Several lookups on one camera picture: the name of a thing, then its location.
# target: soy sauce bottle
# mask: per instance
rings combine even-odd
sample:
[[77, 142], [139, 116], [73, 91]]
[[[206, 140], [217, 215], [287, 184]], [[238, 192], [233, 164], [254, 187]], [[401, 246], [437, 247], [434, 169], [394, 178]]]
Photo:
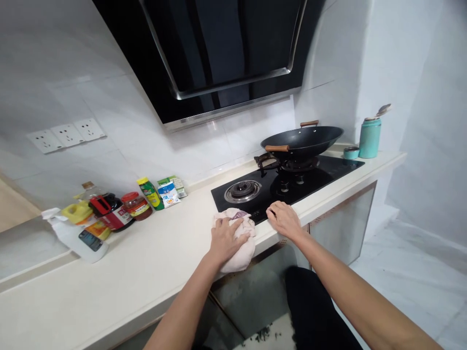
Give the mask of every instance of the soy sauce bottle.
[[115, 194], [109, 193], [91, 181], [84, 183], [86, 192], [83, 199], [89, 201], [94, 215], [101, 219], [113, 232], [120, 232], [130, 227], [135, 219], [126, 211], [123, 202]]

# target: stove knob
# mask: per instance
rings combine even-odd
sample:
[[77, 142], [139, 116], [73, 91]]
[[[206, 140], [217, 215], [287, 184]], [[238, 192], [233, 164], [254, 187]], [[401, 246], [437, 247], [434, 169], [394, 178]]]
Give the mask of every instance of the stove knob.
[[303, 184], [305, 181], [303, 180], [303, 175], [295, 175], [295, 182], [299, 185]]
[[281, 192], [288, 192], [288, 181], [281, 181]]

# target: white tile floor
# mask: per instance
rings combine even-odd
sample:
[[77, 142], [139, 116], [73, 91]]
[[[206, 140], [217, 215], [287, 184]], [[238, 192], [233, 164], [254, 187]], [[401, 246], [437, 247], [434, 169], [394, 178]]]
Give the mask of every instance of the white tile floor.
[[[364, 243], [350, 267], [444, 349], [467, 349], [466, 247], [396, 220]], [[237, 349], [294, 349], [292, 334], [284, 315], [264, 341], [248, 339]]]

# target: black glass range hood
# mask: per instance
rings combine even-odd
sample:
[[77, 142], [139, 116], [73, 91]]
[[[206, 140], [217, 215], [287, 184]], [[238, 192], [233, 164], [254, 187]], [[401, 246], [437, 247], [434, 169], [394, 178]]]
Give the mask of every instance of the black glass range hood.
[[324, 0], [93, 0], [162, 123], [297, 92]]

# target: rag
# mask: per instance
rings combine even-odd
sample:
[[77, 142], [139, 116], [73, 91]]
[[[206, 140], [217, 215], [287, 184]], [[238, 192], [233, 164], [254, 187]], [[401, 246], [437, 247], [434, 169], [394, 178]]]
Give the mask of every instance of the rag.
[[221, 268], [220, 272], [230, 273], [245, 270], [251, 262], [251, 258], [254, 254], [254, 221], [250, 219], [251, 214], [236, 209], [228, 208], [227, 210], [217, 213], [214, 215], [213, 227], [216, 227], [216, 220], [223, 219], [225, 217], [232, 218], [229, 225], [232, 225], [239, 218], [244, 218], [242, 224], [235, 231], [235, 238], [240, 237], [242, 234], [250, 234], [249, 239], [240, 247], [240, 249], [231, 257], [229, 261]]

